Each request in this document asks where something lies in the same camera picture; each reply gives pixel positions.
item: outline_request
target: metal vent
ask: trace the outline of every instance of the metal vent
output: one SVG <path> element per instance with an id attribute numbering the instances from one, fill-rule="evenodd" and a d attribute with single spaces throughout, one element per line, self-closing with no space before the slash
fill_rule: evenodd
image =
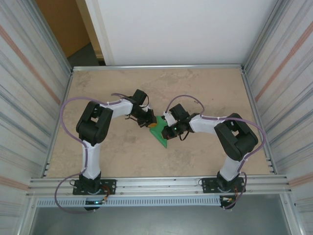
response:
<path id="1" fill-rule="evenodd" d="M 60 198 L 62 207 L 94 207 L 86 205 L 86 198 Z M 153 207 L 153 206 L 220 206 L 219 196 L 160 196 L 160 197 L 109 197 L 100 207 Z M 37 207 L 56 207 L 53 198 L 43 198 L 38 201 Z"/>

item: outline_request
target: white panel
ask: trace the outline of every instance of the white panel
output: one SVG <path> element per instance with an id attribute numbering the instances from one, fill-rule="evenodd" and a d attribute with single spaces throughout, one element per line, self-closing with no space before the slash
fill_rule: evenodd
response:
<path id="1" fill-rule="evenodd" d="M 107 65 L 242 63 L 276 0 L 86 0 Z"/>

